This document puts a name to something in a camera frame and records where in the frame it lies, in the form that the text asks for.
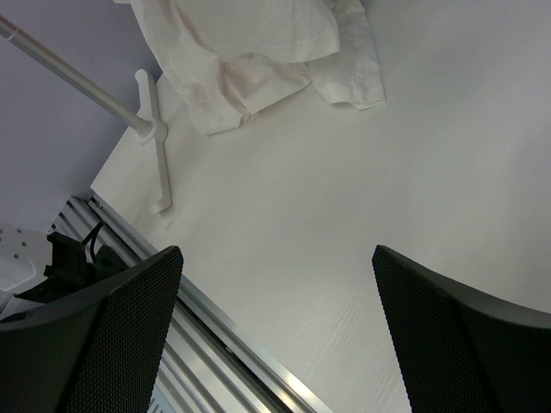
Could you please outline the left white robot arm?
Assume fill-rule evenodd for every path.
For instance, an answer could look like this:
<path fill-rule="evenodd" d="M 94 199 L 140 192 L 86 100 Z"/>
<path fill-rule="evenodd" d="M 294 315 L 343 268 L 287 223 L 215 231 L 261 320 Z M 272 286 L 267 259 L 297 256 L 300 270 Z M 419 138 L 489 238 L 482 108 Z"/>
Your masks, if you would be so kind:
<path fill-rule="evenodd" d="M 1 224 L 1 319 L 39 306 L 17 298 L 46 280 L 52 245 L 46 233 Z"/>

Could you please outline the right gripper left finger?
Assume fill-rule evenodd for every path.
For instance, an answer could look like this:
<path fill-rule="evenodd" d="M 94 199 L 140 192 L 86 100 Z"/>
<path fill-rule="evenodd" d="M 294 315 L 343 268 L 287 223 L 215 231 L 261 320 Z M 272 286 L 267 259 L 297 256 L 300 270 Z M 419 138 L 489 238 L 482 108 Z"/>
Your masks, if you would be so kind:
<path fill-rule="evenodd" d="M 145 412 L 183 272 L 170 246 L 1 322 L 3 412 Z"/>

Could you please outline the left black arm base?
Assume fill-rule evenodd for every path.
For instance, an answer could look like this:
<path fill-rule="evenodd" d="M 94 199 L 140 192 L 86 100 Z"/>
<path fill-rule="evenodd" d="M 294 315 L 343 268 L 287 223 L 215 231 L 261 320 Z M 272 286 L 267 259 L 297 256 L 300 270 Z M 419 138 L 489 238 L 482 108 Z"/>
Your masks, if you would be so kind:
<path fill-rule="evenodd" d="M 45 266 L 46 279 L 15 297 L 47 304 L 128 270 L 129 266 L 109 246 L 95 251 L 105 225 L 101 220 L 80 242 L 56 231 L 47 235 L 46 240 L 52 245 L 52 263 Z"/>

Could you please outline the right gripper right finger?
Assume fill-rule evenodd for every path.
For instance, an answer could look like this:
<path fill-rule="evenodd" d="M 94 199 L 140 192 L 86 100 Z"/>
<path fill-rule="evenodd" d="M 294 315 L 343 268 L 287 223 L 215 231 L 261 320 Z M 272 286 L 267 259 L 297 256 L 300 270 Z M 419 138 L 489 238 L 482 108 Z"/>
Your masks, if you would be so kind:
<path fill-rule="evenodd" d="M 379 245 L 376 285 L 414 412 L 548 412 L 550 316 Z"/>

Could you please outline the white Coca-Cola t-shirt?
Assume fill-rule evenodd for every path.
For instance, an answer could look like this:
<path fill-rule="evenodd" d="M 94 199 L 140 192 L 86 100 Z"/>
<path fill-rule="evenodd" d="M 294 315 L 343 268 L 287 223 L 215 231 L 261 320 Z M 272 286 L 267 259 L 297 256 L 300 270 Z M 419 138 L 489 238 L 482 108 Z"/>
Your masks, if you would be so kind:
<path fill-rule="evenodd" d="M 358 110 L 386 100 L 358 1 L 133 1 L 146 44 L 196 129 L 235 129 L 313 86 Z"/>

